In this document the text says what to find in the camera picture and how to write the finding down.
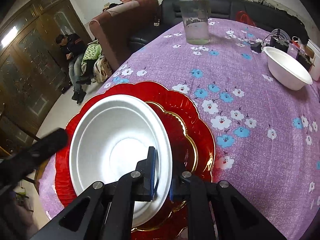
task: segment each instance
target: black leather sofa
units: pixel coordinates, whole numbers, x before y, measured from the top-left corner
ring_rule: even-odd
[[[245,11],[256,26],[263,30],[271,32],[280,28],[287,32],[290,37],[299,37],[303,44],[307,44],[309,40],[304,24],[286,11],[246,0],[209,0],[209,3],[211,18],[236,20],[237,12]],[[163,0],[159,9],[160,26],[154,26],[153,23],[150,23],[147,28],[143,28],[129,37],[128,46],[132,53],[182,22],[178,0]]]

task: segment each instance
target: red plate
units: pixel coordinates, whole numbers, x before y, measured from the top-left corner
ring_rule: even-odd
[[[200,119],[193,102],[186,95],[167,90],[156,82],[122,83],[89,99],[80,112],[67,124],[65,130],[69,135],[69,142],[67,147],[56,154],[55,177],[56,192],[64,206],[67,206],[76,198],[69,173],[69,150],[73,133],[79,121],[91,106],[102,98],[118,94],[135,96],[144,102],[150,101],[148,104],[159,115],[168,132],[173,158],[183,161],[188,170],[195,168],[194,174],[203,180],[212,180],[211,170],[215,157],[215,143],[210,129]],[[184,133],[177,119],[179,117],[185,125]],[[192,140],[196,145],[197,156],[194,154],[195,149],[192,146]],[[183,203],[171,203],[167,199],[160,211],[151,220],[138,228],[132,229],[132,239],[174,239],[188,225],[186,217],[187,209],[183,207]]]

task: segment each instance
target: wooden cabinet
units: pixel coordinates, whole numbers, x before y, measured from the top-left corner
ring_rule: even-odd
[[[91,41],[69,0],[31,0],[3,26],[0,106],[5,103],[6,111],[0,117],[0,151],[32,144],[20,128],[35,135],[69,82],[68,62],[55,38],[71,33]]]

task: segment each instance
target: floor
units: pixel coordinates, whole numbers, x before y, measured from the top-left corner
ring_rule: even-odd
[[[37,136],[43,137],[44,135],[50,133],[58,127],[65,128],[69,120],[76,115],[81,106],[83,106],[86,101],[94,96],[102,84],[93,83],[90,86],[83,86],[83,89],[86,91],[86,96],[83,103],[79,106],[76,101],[71,100],[73,95],[73,89],[69,89],[65,94],[61,95],[57,102],[53,105],[47,117],[44,119]],[[30,178],[34,178],[34,173],[29,175]],[[33,220],[35,225],[40,229],[46,223],[49,222],[47,215],[42,208],[42,205],[39,200],[39,195],[33,184],[22,181],[22,188],[20,186],[16,187],[16,192],[26,192],[26,195],[29,197],[29,204],[33,212]]]

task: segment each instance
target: table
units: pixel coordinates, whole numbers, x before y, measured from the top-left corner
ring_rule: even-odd
[[[264,30],[223,19],[210,19],[209,30],[212,42],[193,46],[176,25],[134,53],[98,93],[152,80],[188,95],[217,143],[214,182],[228,180],[288,240],[299,239],[320,205],[320,83],[292,91],[273,79],[267,55],[247,43],[263,40]],[[54,175],[53,157],[40,184],[50,217],[63,208]]]

